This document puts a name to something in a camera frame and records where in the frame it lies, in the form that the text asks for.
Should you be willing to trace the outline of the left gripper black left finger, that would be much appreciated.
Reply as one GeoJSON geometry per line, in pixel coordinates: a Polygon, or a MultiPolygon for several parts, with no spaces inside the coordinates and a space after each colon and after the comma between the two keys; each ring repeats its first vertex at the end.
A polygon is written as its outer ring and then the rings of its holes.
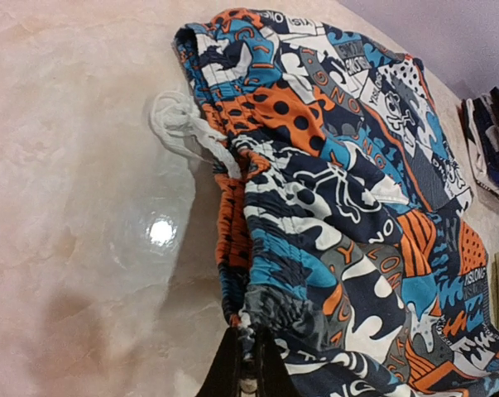
{"type": "Polygon", "coordinates": [[[228,328],[196,397],[236,397],[240,395],[242,353],[238,329],[228,328]]]}

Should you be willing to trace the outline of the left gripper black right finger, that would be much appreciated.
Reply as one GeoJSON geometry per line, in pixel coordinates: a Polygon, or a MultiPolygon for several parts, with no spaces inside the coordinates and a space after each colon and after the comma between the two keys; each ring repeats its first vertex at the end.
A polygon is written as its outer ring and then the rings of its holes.
{"type": "Polygon", "coordinates": [[[254,345],[257,396],[295,397],[298,390],[291,381],[272,332],[257,330],[254,345]]]}

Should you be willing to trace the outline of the colourful graphic print garment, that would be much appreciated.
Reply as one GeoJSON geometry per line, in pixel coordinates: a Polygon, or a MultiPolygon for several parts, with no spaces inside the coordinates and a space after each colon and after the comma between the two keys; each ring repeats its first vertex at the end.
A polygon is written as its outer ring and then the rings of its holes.
{"type": "Polygon", "coordinates": [[[257,396],[260,328],[298,396],[499,393],[487,251],[420,60],[246,8],[174,47],[192,94],[158,96],[151,127],[212,155],[239,396],[257,396]]]}

